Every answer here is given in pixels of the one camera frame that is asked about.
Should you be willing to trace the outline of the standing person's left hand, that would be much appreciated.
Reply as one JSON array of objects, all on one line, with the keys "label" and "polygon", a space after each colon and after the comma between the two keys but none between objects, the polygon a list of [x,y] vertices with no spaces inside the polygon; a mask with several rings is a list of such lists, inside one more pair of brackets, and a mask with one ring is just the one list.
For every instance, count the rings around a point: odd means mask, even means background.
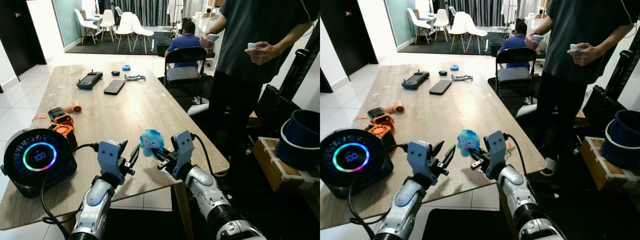
[{"label": "standing person's left hand", "polygon": [[578,43],[577,49],[570,52],[575,64],[586,66],[603,55],[603,50],[599,46],[589,43]]},{"label": "standing person's left hand", "polygon": [[271,45],[265,41],[259,41],[254,43],[255,48],[245,49],[245,53],[250,55],[252,63],[261,66],[281,55],[282,51],[278,45]]}]

